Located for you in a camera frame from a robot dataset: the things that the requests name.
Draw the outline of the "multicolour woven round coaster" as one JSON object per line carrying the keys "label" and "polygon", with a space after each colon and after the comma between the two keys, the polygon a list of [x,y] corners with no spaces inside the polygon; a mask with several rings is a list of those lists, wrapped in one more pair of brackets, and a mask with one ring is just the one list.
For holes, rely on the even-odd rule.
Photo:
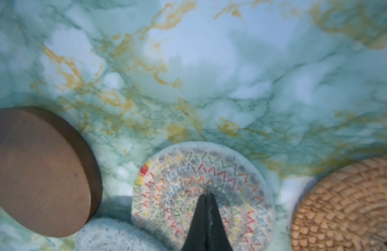
{"label": "multicolour woven round coaster", "polygon": [[132,222],[177,251],[204,193],[214,194],[233,250],[268,248],[276,215],[265,179],[243,155],[210,142],[171,145],[142,165],[133,190]]}

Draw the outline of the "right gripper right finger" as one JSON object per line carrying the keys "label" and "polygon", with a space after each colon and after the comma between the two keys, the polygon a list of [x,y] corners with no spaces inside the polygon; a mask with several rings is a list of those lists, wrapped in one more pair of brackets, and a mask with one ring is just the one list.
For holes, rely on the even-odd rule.
{"label": "right gripper right finger", "polygon": [[212,193],[208,194],[208,250],[233,251]]}

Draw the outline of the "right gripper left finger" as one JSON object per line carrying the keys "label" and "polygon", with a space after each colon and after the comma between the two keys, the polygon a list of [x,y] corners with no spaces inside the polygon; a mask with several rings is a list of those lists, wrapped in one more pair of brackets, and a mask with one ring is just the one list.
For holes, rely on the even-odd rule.
{"label": "right gripper left finger", "polygon": [[208,194],[198,198],[194,216],[181,251],[206,251],[208,226]]}

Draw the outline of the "grey woven round coaster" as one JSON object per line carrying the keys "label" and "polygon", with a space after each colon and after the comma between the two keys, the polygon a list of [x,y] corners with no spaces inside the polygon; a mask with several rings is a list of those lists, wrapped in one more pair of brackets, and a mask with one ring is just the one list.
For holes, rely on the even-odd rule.
{"label": "grey woven round coaster", "polygon": [[75,239],[77,251],[166,251],[153,236],[126,223],[110,218],[89,221]]}

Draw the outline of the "rattan round coaster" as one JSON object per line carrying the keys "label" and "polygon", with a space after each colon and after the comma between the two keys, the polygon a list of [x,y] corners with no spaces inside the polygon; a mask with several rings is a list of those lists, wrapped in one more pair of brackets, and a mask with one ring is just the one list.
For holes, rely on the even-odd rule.
{"label": "rattan round coaster", "polygon": [[387,155],[316,183],[292,219],[294,251],[387,251]]}

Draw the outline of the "brown wooden round coaster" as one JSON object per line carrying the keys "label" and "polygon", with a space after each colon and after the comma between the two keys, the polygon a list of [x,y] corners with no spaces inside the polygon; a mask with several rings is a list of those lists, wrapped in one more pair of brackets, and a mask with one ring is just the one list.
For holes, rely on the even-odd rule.
{"label": "brown wooden round coaster", "polygon": [[65,119],[39,107],[0,109],[0,206],[25,228],[67,237],[97,212],[98,163]]}

